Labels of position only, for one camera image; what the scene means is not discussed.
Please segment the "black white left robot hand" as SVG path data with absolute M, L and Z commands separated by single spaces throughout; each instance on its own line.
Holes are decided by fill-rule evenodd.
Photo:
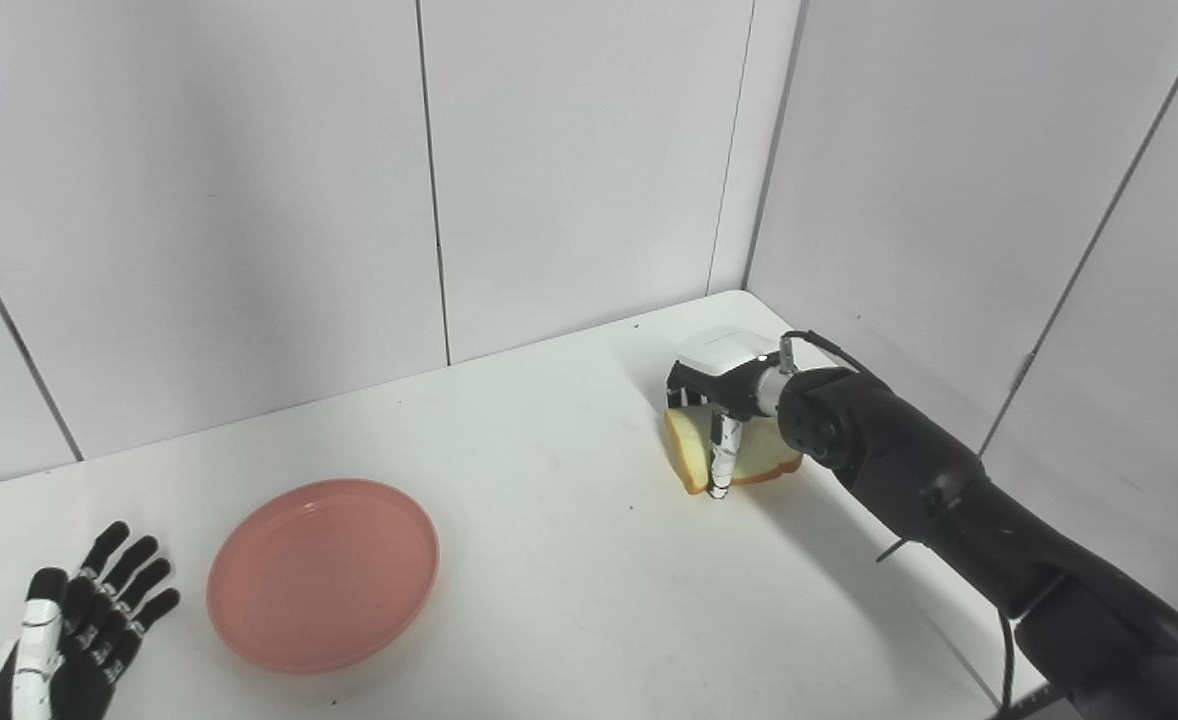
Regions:
M 0 653 L 0 719 L 104 719 L 145 635 L 181 602 L 159 539 L 115 520 L 73 572 L 40 568 Z

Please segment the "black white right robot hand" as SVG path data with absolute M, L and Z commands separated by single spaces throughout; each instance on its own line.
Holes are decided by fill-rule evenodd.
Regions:
M 704 493 L 709 497 L 724 498 L 730 491 L 746 428 L 752 420 L 777 414 L 777 401 L 789 379 L 777 341 L 761 333 L 722 325 L 680 343 L 666 379 L 666 401 L 670 409 L 712 410 L 704 429 L 712 442 L 712 450 L 704 454 Z

